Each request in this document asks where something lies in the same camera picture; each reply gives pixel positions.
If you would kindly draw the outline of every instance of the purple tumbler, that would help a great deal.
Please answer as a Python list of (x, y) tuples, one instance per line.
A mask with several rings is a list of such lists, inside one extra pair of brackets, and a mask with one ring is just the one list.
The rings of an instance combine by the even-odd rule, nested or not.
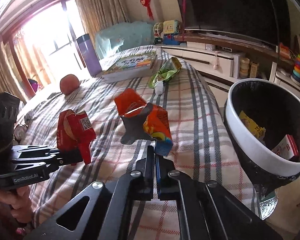
[(90, 76), (93, 77), (99, 74), (102, 71), (102, 68), (93, 48), (89, 34), (85, 34), (77, 38), (77, 43)]

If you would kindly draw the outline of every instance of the bed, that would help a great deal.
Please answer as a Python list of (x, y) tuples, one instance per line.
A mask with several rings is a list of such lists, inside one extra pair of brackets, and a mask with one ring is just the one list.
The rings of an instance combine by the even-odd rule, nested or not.
[[(157, 50), (160, 65), (172, 57), (150, 45), (117, 53), (100, 63), (106, 69), (119, 57), (154, 49)], [(34, 227), (48, 219), (91, 182), (116, 180), (127, 171), (132, 171), (136, 161), (145, 157), (151, 142), (138, 140), (132, 145), (120, 143), (125, 128), (118, 116), (114, 97), (126, 88), (133, 88), (146, 101), (168, 111), (174, 145), (167, 158), (173, 160), (176, 169), (195, 180), (214, 179), (222, 183), (259, 215), (256, 192), (239, 164), (211, 90), (194, 68), (184, 60), (179, 60), (181, 71), (165, 84), (160, 96), (156, 96), (154, 90), (148, 87), (148, 77), (110, 84), (101, 77), (87, 77), (81, 80), (80, 88), (69, 96), (61, 94), (54, 86), (49, 88), (49, 92), (35, 96), (25, 106), (18, 116), (18, 122), (23, 122), (24, 115), (30, 109), (33, 109), (34, 117), (21, 144), (56, 147), (59, 113), (66, 109), (75, 112), (85, 110), (97, 135), (90, 146), (91, 164), (62, 166), (50, 175), (49, 180), (31, 185)], [(159, 201), (156, 190), (152, 201), (134, 203), (131, 223), (129, 239), (179, 239), (176, 203)]]

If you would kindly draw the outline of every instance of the television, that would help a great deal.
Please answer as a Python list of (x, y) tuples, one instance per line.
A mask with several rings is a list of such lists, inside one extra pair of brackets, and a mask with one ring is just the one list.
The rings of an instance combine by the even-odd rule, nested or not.
[[(182, 15), (182, 0), (178, 3)], [(186, 0), (183, 22), (185, 30), (210, 31), (242, 40), (269, 45), (282, 42), (290, 46), (287, 0)]]

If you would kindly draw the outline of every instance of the blue fabric cover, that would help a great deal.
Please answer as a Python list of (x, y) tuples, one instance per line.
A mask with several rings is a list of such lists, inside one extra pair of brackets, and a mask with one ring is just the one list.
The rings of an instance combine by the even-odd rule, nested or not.
[(153, 43), (153, 24), (142, 21), (118, 23), (97, 32), (95, 36), (95, 48), (99, 59), (126, 49)]

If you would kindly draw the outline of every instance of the human hand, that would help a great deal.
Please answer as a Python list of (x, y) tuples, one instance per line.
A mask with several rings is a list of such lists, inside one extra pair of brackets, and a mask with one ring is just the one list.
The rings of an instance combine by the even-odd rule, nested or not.
[[(29, 186), (17, 188), (17, 194), (0, 189), (0, 213), (6, 217), (12, 215), (20, 223), (30, 222), (32, 217), (32, 203), (29, 194)], [(11, 205), (13, 209), (10, 210), (4, 204)]]

